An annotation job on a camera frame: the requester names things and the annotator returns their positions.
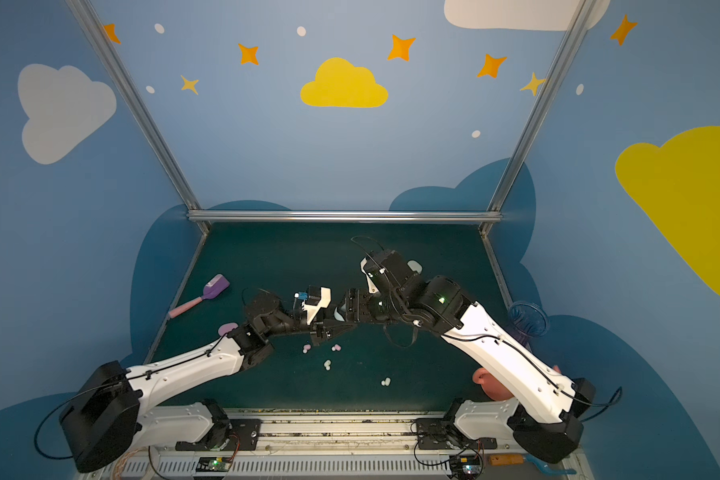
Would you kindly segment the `light blue earbud charging case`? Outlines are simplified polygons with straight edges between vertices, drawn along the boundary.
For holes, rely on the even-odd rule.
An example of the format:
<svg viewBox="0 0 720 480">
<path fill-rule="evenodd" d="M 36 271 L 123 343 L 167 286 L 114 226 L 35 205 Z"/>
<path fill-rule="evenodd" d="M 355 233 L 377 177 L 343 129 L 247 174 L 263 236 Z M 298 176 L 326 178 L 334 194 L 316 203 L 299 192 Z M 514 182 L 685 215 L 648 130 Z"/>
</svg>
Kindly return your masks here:
<svg viewBox="0 0 720 480">
<path fill-rule="evenodd" d="M 334 310 L 334 319 L 342 322 L 346 320 L 346 308 L 344 305 L 338 306 Z"/>
</svg>

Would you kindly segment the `white earbud charging case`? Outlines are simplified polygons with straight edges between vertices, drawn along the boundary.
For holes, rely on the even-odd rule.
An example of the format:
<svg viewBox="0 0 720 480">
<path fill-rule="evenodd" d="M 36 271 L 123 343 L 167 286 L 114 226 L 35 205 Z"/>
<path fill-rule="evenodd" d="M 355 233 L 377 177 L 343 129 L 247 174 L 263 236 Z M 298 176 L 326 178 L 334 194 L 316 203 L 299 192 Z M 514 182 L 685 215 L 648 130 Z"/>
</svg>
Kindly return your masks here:
<svg viewBox="0 0 720 480">
<path fill-rule="evenodd" d="M 422 265 L 419 262 L 417 262 L 416 260 L 409 260 L 407 262 L 407 265 L 412 271 L 414 271 L 416 273 L 421 273 L 423 270 Z"/>
</svg>

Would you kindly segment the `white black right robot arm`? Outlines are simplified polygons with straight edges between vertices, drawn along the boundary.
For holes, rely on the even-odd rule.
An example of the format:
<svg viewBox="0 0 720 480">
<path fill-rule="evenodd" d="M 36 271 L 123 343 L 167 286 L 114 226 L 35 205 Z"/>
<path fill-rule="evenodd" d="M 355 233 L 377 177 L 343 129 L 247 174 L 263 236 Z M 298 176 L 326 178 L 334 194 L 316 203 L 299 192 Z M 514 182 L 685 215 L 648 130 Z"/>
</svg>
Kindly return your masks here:
<svg viewBox="0 0 720 480">
<path fill-rule="evenodd" d="M 347 292 L 336 315 L 346 322 L 399 321 L 458 348 L 510 393 L 503 401 L 465 400 L 445 417 L 471 441 L 510 437 L 526 453 L 558 463 L 574 452 L 584 432 L 581 417 L 595 387 L 571 379 L 534 356 L 507 333 L 454 280 L 426 280 L 395 250 L 372 251 L 360 263 L 365 291 Z"/>
</svg>

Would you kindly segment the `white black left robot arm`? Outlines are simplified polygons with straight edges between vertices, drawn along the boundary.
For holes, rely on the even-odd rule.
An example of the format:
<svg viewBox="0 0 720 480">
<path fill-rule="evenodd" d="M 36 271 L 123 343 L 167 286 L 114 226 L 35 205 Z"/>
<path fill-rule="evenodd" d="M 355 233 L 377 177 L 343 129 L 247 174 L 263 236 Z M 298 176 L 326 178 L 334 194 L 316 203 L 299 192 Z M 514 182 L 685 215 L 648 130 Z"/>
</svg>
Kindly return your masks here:
<svg viewBox="0 0 720 480">
<path fill-rule="evenodd" d="M 273 337 L 307 334 L 319 344 L 353 329 L 365 298 L 357 289 L 334 299 L 329 288 L 310 287 L 286 309 L 277 295 L 260 291 L 245 306 L 244 322 L 205 346 L 130 368 L 99 366 L 59 416 L 77 471 L 98 470 L 133 448 L 149 429 L 146 415 L 164 401 L 260 364 L 274 350 Z"/>
</svg>

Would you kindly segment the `purple earbud charging case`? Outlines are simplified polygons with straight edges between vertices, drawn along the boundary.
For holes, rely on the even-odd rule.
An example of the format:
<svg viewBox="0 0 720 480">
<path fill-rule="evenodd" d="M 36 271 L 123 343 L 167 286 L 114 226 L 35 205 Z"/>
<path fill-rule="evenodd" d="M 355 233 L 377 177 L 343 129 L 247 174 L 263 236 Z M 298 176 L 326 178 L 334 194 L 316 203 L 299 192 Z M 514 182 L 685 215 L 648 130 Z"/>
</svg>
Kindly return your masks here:
<svg viewBox="0 0 720 480">
<path fill-rule="evenodd" d="M 218 336 L 224 337 L 237 328 L 238 324 L 235 322 L 223 324 L 218 328 Z"/>
</svg>

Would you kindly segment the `purple pink toy scoop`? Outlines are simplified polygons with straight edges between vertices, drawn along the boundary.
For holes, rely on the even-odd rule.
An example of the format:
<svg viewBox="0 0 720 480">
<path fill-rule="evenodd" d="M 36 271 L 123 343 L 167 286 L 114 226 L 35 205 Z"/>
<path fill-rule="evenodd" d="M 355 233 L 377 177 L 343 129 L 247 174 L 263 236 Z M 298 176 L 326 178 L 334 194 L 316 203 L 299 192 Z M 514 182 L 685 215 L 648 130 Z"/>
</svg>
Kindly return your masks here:
<svg viewBox="0 0 720 480">
<path fill-rule="evenodd" d="M 203 301 L 215 299 L 229 286 L 230 281 L 227 280 L 224 275 L 216 274 L 203 286 L 203 290 L 200 296 L 173 308 L 168 312 L 168 317 L 170 319 L 174 319 L 184 314 L 188 310 L 194 308 L 195 306 L 199 305 Z"/>
</svg>

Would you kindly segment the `pink toy watering can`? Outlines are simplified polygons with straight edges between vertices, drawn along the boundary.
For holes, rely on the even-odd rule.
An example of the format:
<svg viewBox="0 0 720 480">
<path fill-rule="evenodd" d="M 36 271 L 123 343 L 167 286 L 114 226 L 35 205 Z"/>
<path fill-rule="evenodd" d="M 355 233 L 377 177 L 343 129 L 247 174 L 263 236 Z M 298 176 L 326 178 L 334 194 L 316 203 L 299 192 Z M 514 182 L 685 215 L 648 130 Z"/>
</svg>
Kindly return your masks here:
<svg viewBox="0 0 720 480">
<path fill-rule="evenodd" d="M 472 375 L 472 381 L 479 385 L 492 401 L 503 402 L 514 397 L 513 393 L 485 368 L 478 368 Z"/>
</svg>

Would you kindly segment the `green controller circuit board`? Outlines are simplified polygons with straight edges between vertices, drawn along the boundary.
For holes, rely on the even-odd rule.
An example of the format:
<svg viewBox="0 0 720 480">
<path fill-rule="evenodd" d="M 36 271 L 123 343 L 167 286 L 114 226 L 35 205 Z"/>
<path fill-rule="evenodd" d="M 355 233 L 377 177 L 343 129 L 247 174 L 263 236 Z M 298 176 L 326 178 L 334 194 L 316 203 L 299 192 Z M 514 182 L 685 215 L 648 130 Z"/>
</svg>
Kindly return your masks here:
<svg viewBox="0 0 720 480">
<path fill-rule="evenodd" d="M 484 470 L 483 460 L 479 455 L 458 455 L 449 458 L 449 479 L 476 480 Z"/>
<path fill-rule="evenodd" d="M 201 457 L 198 460 L 196 474 L 227 474 L 233 465 L 232 457 Z"/>
</svg>

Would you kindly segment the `blue toy garden fork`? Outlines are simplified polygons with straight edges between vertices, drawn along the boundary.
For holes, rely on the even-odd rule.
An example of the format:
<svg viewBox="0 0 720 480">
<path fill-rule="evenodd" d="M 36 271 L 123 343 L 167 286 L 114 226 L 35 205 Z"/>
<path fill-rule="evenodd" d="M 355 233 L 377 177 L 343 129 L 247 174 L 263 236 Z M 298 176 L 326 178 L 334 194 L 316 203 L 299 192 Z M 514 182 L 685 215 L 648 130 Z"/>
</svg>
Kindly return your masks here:
<svg viewBox="0 0 720 480">
<path fill-rule="evenodd" d="M 549 463 L 528 454 L 493 454 L 487 457 L 491 466 L 533 465 L 541 474 L 547 476 L 576 476 L 578 472 L 571 468 L 552 467 Z"/>
</svg>

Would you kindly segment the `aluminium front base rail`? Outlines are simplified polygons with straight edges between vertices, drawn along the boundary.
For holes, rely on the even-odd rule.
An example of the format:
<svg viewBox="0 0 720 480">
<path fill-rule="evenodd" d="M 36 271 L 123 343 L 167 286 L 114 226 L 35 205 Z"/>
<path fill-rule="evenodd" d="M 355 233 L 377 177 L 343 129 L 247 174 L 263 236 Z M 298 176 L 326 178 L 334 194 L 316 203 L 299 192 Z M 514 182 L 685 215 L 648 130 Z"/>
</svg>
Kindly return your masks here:
<svg viewBox="0 0 720 480">
<path fill-rule="evenodd" d="M 547 476 L 533 465 L 491 466 L 493 454 L 528 454 L 512 438 L 482 438 L 462 450 L 422 450 L 413 423 L 441 419 L 437 412 L 231 412 L 231 419 L 260 419 L 254 451 L 176 451 L 168 443 L 137 447 L 88 473 L 90 479 L 449 479 L 449 458 L 479 455 L 478 479 L 591 479 L 582 450 L 552 467 L 575 469 L 576 476 Z M 201 457 L 232 457 L 227 474 L 196 474 Z"/>
</svg>

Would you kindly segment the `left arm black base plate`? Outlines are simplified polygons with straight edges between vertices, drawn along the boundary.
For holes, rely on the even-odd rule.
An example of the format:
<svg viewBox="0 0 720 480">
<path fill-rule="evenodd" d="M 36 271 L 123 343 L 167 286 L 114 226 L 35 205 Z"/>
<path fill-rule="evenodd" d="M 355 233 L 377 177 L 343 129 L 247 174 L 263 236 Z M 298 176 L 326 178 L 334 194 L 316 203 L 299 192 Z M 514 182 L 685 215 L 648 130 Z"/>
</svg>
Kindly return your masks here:
<svg viewBox="0 0 720 480">
<path fill-rule="evenodd" d="M 176 451 L 254 451 L 262 426 L 260 419 L 228 419 L 215 423 L 197 442 L 177 442 Z"/>
</svg>

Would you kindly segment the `aluminium back frame rail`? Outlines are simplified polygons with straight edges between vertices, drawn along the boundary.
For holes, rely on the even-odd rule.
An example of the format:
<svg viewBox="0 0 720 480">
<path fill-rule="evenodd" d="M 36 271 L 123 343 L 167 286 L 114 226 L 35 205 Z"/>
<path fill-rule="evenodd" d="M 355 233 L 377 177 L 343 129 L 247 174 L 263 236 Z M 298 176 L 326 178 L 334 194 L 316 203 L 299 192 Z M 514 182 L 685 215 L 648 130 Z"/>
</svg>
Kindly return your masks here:
<svg viewBox="0 0 720 480">
<path fill-rule="evenodd" d="M 209 223 L 498 223 L 499 212 L 190 210 L 190 221 Z"/>
</svg>

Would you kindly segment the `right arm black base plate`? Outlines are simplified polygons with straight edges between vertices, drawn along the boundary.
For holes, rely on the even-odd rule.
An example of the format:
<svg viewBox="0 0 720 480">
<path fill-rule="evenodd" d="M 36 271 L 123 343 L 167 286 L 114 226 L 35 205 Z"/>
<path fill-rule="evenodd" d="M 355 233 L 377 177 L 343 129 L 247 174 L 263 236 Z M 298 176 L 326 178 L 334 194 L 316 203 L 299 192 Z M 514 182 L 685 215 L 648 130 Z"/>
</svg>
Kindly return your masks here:
<svg viewBox="0 0 720 480">
<path fill-rule="evenodd" d="M 452 422 L 436 418 L 419 418 L 413 423 L 417 447 L 428 450 L 462 450 L 473 441 L 464 436 Z"/>
</svg>

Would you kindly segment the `aluminium right side rail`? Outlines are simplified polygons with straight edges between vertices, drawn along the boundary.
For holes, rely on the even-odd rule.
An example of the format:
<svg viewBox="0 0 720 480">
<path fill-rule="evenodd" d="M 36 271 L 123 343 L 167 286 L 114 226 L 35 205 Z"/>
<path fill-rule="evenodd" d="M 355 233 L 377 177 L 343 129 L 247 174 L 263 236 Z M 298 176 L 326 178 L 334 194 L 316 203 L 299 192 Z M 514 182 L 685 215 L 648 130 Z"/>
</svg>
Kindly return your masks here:
<svg viewBox="0 0 720 480">
<path fill-rule="evenodd" d="M 496 256 L 495 250 L 490 242 L 488 233 L 482 231 L 480 233 L 480 236 L 481 236 L 481 240 L 482 240 L 486 255 L 488 257 L 489 263 L 491 265 L 491 269 L 494 274 L 498 289 L 500 291 L 502 301 L 504 303 L 506 310 L 509 310 L 511 308 L 511 305 L 513 304 L 513 299 L 512 299 L 512 295 L 511 295 L 510 289 L 508 287 L 508 284 L 506 282 L 505 276 L 501 269 L 498 257 Z"/>
</svg>

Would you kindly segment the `aluminium right corner post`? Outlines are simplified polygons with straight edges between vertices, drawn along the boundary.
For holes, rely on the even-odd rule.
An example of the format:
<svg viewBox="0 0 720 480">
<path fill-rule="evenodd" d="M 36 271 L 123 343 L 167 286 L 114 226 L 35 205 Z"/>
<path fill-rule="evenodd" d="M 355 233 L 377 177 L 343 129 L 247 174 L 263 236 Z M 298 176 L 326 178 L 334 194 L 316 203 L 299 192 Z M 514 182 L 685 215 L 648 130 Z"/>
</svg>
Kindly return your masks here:
<svg viewBox="0 0 720 480">
<path fill-rule="evenodd" d="M 502 208 L 587 34 L 587 25 L 594 15 L 597 4 L 598 2 L 595 0 L 580 1 L 574 11 L 569 27 L 565 31 L 547 72 L 546 81 L 541 85 L 541 91 L 536 95 L 536 100 L 518 143 L 491 197 L 487 208 L 491 218 L 480 224 L 479 232 L 483 240 L 488 239 L 492 226 L 501 221 Z"/>
</svg>

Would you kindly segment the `aluminium corner post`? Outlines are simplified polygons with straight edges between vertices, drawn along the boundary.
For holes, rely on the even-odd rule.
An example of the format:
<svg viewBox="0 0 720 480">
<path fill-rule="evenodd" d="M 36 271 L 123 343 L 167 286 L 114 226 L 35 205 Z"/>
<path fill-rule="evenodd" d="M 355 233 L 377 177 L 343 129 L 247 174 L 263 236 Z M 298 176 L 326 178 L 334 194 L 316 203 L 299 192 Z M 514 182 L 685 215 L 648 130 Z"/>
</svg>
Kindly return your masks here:
<svg viewBox="0 0 720 480">
<path fill-rule="evenodd" d="M 487 208 L 491 218 L 480 224 L 479 232 L 483 240 L 488 239 L 492 226 L 501 221 L 502 208 L 587 34 L 587 25 L 594 15 L 597 4 L 598 2 L 595 0 L 580 1 L 574 11 L 569 27 L 565 31 L 547 72 L 546 81 L 541 85 L 541 91 L 536 95 L 536 100 L 518 143 L 491 197 Z"/>
<path fill-rule="evenodd" d="M 201 206 L 196 195 L 148 111 L 135 82 L 117 52 L 115 43 L 109 39 L 94 6 L 90 1 L 79 0 L 67 0 L 66 4 L 117 87 L 157 160 L 187 208 L 188 214 L 199 211 Z"/>
</svg>

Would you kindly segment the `aluminium left corner post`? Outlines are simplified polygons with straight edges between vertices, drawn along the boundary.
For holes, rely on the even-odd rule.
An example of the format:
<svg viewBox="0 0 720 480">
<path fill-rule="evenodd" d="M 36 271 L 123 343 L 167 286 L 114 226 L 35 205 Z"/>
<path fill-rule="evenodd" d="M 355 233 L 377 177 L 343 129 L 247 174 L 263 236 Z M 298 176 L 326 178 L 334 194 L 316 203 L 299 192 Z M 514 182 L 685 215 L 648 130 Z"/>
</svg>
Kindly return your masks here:
<svg viewBox="0 0 720 480">
<path fill-rule="evenodd" d="M 148 111 L 135 82 L 117 52 L 115 43 L 109 39 L 94 6 L 90 1 L 79 0 L 67 0 L 66 4 L 117 87 L 157 160 L 187 208 L 188 214 L 199 211 L 201 206 L 196 195 Z"/>
</svg>

